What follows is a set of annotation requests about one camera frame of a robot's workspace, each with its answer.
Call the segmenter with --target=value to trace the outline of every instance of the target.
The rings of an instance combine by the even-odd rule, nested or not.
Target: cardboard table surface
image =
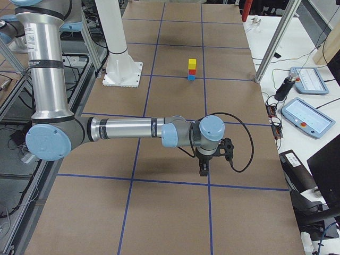
[[[197,159],[160,139],[84,144],[64,159],[26,254],[303,254],[238,7],[129,2],[123,24],[129,54],[144,63],[140,85],[97,79],[83,116],[232,113],[253,136],[253,163],[239,174],[214,158],[206,178]],[[241,169],[249,138],[221,118]]]

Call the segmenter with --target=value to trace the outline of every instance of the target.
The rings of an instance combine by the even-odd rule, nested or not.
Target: black clamp
[[[200,176],[208,176],[209,173],[209,161],[213,157],[221,157],[225,156],[227,161],[230,161],[234,157],[234,146],[230,138],[221,139],[217,150],[212,155],[203,155],[197,149],[195,150],[195,154],[199,159],[199,167],[200,167]]]

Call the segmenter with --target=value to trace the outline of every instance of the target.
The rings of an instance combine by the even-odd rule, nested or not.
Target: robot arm
[[[81,22],[80,0],[11,0],[23,24],[35,92],[33,127],[26,136],[31,153],[58,160],[86,142],[110,138],[161,138],[165,147],[190,146],[207,176],[213,156],[232,158],[233,146],[223,139],[224,122],[206,116],[195,122],[182,117],[103,119],[75,117],[68,109],[62,62],[60,28]]]

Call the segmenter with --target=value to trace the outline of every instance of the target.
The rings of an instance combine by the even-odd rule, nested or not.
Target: silver tube
[[[23,12],[16,15],[25,27],[29,60],[62,62],[59,18]],[[64,70],[60,68],[32,68],[33,88],[37,111],[32,119],[73,116],[67,105]]]
[[[152,123],[155,135],[152,135]],[[91,122],[91,136],[94,141],[110,138],[142,138],[161,137],[164,118],[122,118],[104,119],[93,118]]]
[[[290,0],[289,1],[286,11],[284,12],[282,16],[280,23],[278,24],[276,31],[273,35],[273,38],[268,46],[268,49],[263,57],[261,65],[259,66],[259,69],[257,70],[257,73],[254,77],[254,82],[260,83],[263,76],[265,75],[265,72],[270,64],[270,61],[273,58],[275,51],[279,43],[281,42],[282,37],[285,31],[287,30],[287,27],[289,26],[289,23],[291,22],[300,3],[301,3],[301,0]]]

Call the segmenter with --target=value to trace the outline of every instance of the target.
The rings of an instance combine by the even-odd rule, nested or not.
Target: electronic device
[[[315,67],[292,67],[291,72],[298,74],[295,88],[300,94],[326,95],[329,90]]]
[[[340,135],[307,160],[313,178],[330,210],[340,222]]]
[[[284,106],[281,113],[288,121],[313,138],[321,138],[335,124],[335,121],[326,114],[298,97]]]
[[[293,72],[291,73],[284,81],[282,82],[281,86],[276,90],[274,98],[277,101],[283,101],[287,97],[289,91],[294,86],[296,80],[296,74]]]
[[[293,150],[279,154],[281,165],[296,190],[300,193],[315,188],[317,185]]]

